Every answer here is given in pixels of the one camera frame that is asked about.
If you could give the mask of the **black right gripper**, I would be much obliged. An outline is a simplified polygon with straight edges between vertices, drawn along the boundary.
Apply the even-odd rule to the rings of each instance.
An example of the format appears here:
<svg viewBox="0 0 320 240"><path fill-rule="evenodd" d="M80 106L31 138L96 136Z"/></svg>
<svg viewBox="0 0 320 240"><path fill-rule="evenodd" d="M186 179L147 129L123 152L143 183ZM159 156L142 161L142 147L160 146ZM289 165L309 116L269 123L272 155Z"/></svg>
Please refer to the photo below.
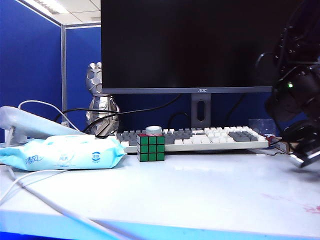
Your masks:
<svg viewBox="0 0 320 240"><path fill-rule="evenodd" d="M303 112L313 123L320 121L320 65L297 65L282 76L265 102L267 113L286 122ZM304 168L320 160L320 136L301 141L290 154L294 164Z"/></svg>

